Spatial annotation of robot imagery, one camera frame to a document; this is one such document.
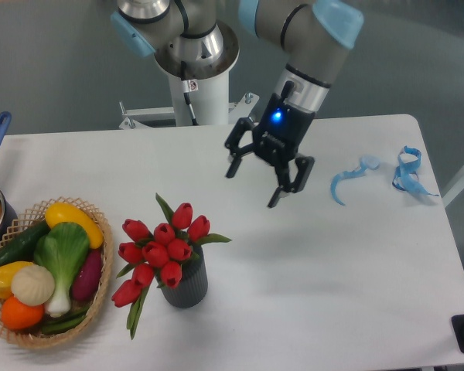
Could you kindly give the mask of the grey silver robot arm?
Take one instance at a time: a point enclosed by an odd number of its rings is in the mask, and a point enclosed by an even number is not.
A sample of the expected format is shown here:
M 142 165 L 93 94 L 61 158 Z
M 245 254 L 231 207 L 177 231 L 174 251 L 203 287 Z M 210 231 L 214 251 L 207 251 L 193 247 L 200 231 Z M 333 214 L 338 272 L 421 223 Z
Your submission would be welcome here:
M 241 117 L 225 141 L 228 177 L 245 155 L 275 170 L 269 202 L 301 192 L 314 159 L 299 146 L 353 49 L 363 14 L 341 1 L 242 1 L 239 19 L 259 39 L 288 54 L 259 121 Z M 111 24 L 136 55 L 153 56 L 169 78 L 179 126 L 229 121 L 229 72 L 239 55 L 231 27 L 217 18 L 214 1 L 119 1 Z

